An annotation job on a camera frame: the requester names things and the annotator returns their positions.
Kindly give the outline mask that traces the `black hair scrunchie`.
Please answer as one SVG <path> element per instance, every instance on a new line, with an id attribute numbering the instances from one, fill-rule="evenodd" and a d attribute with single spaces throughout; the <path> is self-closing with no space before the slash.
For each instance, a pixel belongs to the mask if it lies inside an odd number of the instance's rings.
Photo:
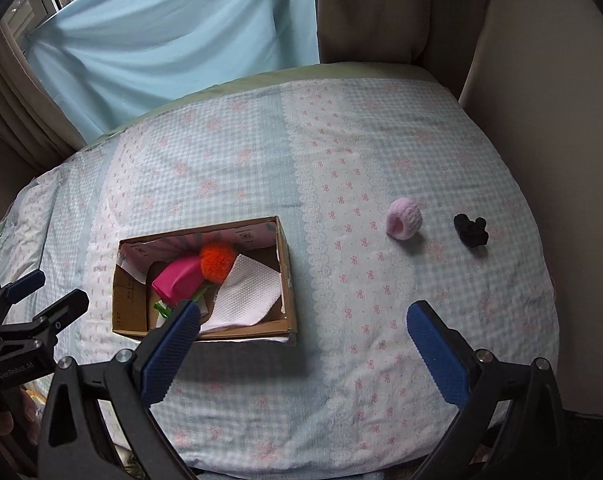
<path id="1" fill-rule="evenodd" d="M 487 245 L 489 233 L 487 232 L 485 218 L 477 217 L 472 220 L 467 214 L 456 214 L 453 218 L 453 224 L 459 239 L 467 248 L 475 249 Z"/>

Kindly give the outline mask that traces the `cardboard box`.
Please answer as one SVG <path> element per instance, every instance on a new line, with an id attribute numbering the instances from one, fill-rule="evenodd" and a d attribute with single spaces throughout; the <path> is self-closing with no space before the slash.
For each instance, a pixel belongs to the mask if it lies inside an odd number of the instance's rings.
<path id="1" fill-rule="evenodd" d="M 282 293 L 266 317 L 255 326 L 231 328 L 203 334 L 201 341 L 272 340 L 292 344 L 297 332 L 292 274 L 288 245 L 280 220 L 276 217 L 249 219 L 216 226 L 150 234 L 122 240 L 112 283 L 112 330 L 114 333 L 141 340 L 156 328 L 158 313 L 172 310 L 152 290 L 152 281 L 168 263 L 183 256 L 196 254 L 212 242 L 232 244 L 238 255 L 257 260 L 280 272 Z M 205 280 L 192 298 L 198 305 L 200 328 L 212 311 L 216 292 L 221 285 Z"/>

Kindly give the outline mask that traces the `brown right curtain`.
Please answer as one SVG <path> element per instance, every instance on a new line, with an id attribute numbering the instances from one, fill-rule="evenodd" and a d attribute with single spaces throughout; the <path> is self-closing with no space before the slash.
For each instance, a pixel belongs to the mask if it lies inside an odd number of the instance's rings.
<path id="1" fill-rule="evenodd" d="M 408 64 L 457 98 L 490 0 L 315 0 L 324 64 Z"/>

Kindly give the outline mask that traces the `brown left curtain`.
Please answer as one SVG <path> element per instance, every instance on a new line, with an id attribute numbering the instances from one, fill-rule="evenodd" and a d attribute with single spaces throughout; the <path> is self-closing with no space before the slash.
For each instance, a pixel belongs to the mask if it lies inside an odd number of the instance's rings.
<path id="1" fill-rule="evenodd" d="M 43 88 L 6 21 L 0 21 L 0 138 L 29 166 L 47 171 L 86 145 Z"/>

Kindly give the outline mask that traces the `patterned blue bed quilt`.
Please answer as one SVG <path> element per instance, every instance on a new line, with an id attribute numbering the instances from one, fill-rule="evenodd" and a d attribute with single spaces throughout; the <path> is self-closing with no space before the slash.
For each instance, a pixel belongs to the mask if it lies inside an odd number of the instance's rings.
<path id="1" fill-rule="evenodd" d="M 410 197 L 423 224 L 386 233 Z M 467 248 L 453 218 L 487 221 Z M 527 364 L 559 355 L 536 221 L 487 136 L 435 82 L 286 82 L 139 122 L 23 188 L 0 222 L 0 284 L 41 269 L 14 322 L 80 288 L 90 309 L 56 353 L 100 362 L 127 238 L 277 217 L 297 341 L 196 344 L 152 410 L 183 460 L 245 478 L 366 474 L 429 452 L 454 416 L 405 330 L 427 300 L 474 347 Z"/>

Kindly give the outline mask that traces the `pink knitted ball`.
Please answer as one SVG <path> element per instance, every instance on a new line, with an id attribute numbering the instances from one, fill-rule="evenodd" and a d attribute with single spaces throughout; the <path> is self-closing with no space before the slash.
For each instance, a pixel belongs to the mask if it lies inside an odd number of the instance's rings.
<path id="1" fill-rule="evenodd" d="M 386 212 L 386 233 L 395 240 L 409 240 L 420 231 L 422 224 L 419 204 L 410 197 L 397 198 Z"/>

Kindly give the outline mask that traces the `orange fluffy pompom strawberry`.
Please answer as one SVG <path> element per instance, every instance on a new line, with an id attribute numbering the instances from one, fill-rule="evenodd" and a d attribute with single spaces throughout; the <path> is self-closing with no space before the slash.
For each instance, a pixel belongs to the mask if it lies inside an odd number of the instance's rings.
<path id="1" fill-rule="evenodd" d="M 221 285 L 230 274 L 238 252 L 227 242 L 212 242 L 199 252 L 200 270 L 206 281 Z"/>

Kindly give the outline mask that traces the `brown curtain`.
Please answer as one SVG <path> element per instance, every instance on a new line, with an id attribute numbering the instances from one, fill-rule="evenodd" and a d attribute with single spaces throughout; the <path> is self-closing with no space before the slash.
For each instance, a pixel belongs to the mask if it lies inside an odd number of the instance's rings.
<path id="1" fill-rule="evenodd" d="M 408 64 L 457 98 L 490 0 L 315 0 L 324 64 Z"/>
<path id="2" fill-rule="evenodd" d="M 6 21 L 0 21 L 0 138 L 29 166 L 47 171 L 86 145 L 43 88 Z"/>

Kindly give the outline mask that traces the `white paper towel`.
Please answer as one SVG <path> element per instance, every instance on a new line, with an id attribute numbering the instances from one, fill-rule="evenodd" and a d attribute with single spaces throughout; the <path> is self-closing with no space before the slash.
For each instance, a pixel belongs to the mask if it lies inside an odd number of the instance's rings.
<path id="1" fill-rule="evenodd" d="M 216 292 L 212 311 L 200 331 L 209 334 L 255 326 L 266 317 L 281 293 L 280 272 L 239 255 Z"/>

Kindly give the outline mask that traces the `light blue hanging cloth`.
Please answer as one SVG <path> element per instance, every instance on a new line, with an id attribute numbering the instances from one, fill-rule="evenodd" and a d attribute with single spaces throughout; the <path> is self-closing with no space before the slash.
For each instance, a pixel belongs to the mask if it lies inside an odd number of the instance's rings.
<path id="1" fill-rule="evenodd" d="M 215 84 L 319 60 L 315 0 L 74 0 L 26 45 L 86 142 Z"/>

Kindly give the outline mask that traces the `magenta pouch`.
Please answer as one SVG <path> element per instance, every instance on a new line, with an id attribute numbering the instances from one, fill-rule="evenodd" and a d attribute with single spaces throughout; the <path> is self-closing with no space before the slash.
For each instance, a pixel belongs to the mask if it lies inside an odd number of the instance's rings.
<path id="1" fill-rule="evenodd" d="M 152 290 L 164 304 L 175 307 L 180 301 L 192 298 L 204 282 L 202 259 L 193 254 L 168 263 L 152 281 Z"/>

